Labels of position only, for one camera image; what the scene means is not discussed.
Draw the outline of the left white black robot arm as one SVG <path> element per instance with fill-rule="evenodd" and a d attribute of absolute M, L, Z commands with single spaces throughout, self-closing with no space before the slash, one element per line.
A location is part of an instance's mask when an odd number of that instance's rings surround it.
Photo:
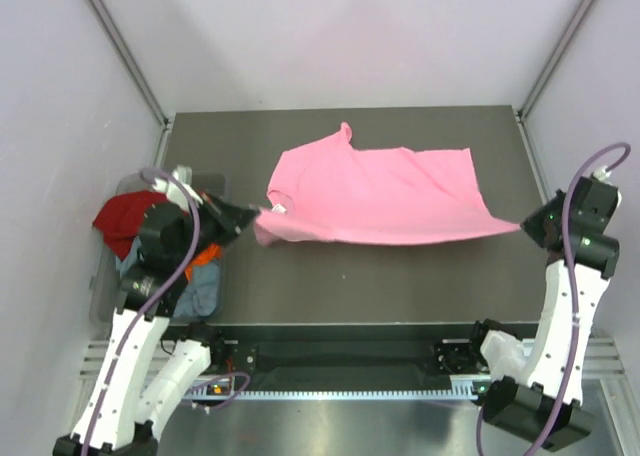
<path fill-rule="evenodd" d="M 207 192 L 188 196 L 184 206 L 166 201 L 143 213 L 138 260 L 122 282 L 97 382 L 71 433 L 56 440 L 54 454 L 157 453 L 167 423 L 195 380 L 220 370 L 227 358 L 220 332 L 195 322 L 159 373 L 147 377 L 186 289 L 186 269 L 210 246 L 234 242 L 258 213 Z"/>

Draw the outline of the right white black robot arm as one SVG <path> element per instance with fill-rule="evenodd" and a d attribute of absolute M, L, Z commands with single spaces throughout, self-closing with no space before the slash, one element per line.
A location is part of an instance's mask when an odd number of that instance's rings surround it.
<path fill-rule="evenodd" d="M 569 236 L 575 264 L 564 254 L 565 194 L 533 212 L 522 230 L 548 253 L 546 292 L 533 344 L 485 320 L 475 328 L 466 356 L 492 379 L 481 397 L 484 423 L 530 443 L 531 450 L 562 450 L 590 435 L 583 410 L 582 374 L 595 312 L 615 273 L 620 245 L 604 231 L 621 195 L 572 198 Z"/>

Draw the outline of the pink t shirt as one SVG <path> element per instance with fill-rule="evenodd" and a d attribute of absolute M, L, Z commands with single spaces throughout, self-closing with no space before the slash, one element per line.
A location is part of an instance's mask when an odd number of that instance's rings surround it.
<path fill-rule="evenodd" d="M 518 231 L 486 207 L 470 149 L 358 150 L 347 123 L 287 150 L 256 218 L 259 244 L 278 241 L 427 245 Z"/>

